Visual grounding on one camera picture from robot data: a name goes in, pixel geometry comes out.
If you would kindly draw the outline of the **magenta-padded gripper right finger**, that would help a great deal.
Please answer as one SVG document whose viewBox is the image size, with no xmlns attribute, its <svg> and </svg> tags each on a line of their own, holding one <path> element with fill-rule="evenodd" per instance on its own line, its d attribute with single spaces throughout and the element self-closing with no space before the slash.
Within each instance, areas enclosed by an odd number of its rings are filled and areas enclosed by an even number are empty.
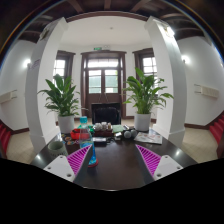
<svg viewBox="0 0 224 224">
<path fill-rule="evenodd" d="M 169 155 L 160 156 L 140 145 L 136 145 L 136 154 L 145 182 L 159 180 L 182 169 Z"/>
</svg>

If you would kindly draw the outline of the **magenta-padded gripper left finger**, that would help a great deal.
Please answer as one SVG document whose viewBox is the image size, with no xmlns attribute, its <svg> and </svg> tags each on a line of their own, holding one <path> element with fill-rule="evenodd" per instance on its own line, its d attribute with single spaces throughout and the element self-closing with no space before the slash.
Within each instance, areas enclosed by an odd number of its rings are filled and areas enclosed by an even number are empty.
<svg viewBox="0 0 224 224">
<path fill-rule="evenodd" d="M 78 178 L 81 169 L 88 166 L 91 157 L 92 146 L 88 145 L 68 156 L 59 155 L 44 170 L 67 181 L 74 182 Z"/>
</svg>

